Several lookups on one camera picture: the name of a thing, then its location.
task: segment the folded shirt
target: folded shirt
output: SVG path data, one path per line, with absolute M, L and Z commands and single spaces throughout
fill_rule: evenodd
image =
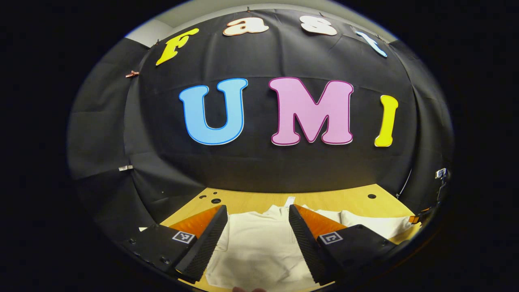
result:
M 345 226 L 363 224 L 385 238 L 402 233 L 411 226 L 404 222 L 409 216 L 370 218 L 344 210 L 316 212 Z M 306 266 L 290 227 L 288 213 L 287 207 L 272 205 L 263 214 L 254 211 L 229 215 L 206 268 L 209 285 L 228 289 L 235 286 L 246 290 L 263 288 L 267 291 L 320 287 Z

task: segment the letter m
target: letter m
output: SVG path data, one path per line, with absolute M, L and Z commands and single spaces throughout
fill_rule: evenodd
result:
M 313 143 L 328 118 L 328 128 L 321 139 L 326 144 L 348 144 L 350 133 L 350 95 L 353 86 L 344 81 L 330 81 L 317 103 L 301 80 L 294 77 L 272 79 L 269 87 L 278 94 L 278 132 L 272 136 L 276 145 L 295 145 L 301 136 L 295 132 L 295 119 L 308 142 Z

